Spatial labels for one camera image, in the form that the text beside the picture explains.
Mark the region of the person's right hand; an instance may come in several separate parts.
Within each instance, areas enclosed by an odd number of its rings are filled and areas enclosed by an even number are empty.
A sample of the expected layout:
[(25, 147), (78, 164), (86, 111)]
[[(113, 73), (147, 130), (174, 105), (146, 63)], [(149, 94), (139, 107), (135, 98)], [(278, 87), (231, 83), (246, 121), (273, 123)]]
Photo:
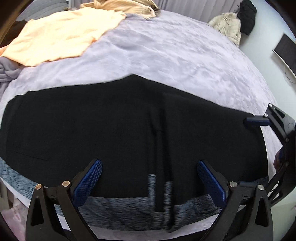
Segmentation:
[(274, 166), (276, 172), (278, 172), (281, 169), (281, 167), (283, 166), (283, 160), (285, 157), (284, 152), (285, 152), (285, 149), (284, 149), (284, 146), (282, 146), (280, 148), (280, 150), (275, 154), (273, 166)]

